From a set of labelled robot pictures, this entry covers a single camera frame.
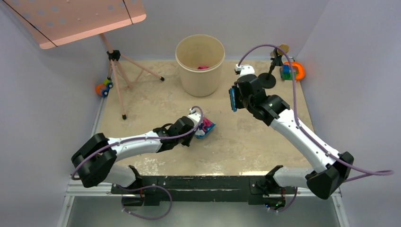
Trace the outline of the blue hand brush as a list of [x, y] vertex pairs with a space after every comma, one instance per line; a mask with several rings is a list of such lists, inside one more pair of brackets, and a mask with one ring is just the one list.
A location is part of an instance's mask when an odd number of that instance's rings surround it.
[[237, 86], [232, 86], [228, 92], [229, 92], [229, 97], [230, 97], [231, 109], [233, 112], [236, 112], [237, 111], [237, 107], [236, 107]]

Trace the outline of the blue dustpan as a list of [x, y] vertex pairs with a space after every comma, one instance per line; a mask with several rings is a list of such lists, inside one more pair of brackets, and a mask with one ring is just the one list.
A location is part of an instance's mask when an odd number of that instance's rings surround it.
[[195, 137], [198, 139], [206, 137], [215, 126], [216, 124], [214, 122], [208, 118], [203, 118], [202, 123], [195, 132]]

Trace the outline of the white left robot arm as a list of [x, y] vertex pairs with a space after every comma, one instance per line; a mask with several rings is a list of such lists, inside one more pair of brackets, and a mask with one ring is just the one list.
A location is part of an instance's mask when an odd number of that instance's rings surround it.
[[107, 138], [103, 133], [93, 135], [72, 157], [75, 167], [73, 180], [80, 180], [85, 188], [100, 183], [114, 183], [128, 193], [140, 190], [138, 171], [132, 166], [119, 166], [118, 161], [142, 154], [172, 150], [182, 144], [189, 146], [201, 118], [190, 114], [175, 123], [131, 137]]

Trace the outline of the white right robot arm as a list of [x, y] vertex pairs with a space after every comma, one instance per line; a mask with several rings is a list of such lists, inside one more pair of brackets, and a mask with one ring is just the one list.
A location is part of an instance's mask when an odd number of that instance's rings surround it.
[[276, 166], [266, 174], [265, 185], [270, 192], [301, 187], [320, 199], [328, 199], [348, 178], [354, 157], [349, 152], [340, 153], [304, 128], [290, 105], [278, 95], [267, 95], [255, 75], [240, 76], [229, 92], [234, 111], [246, 109], [284, 136], [311, 165], [311, 168]]

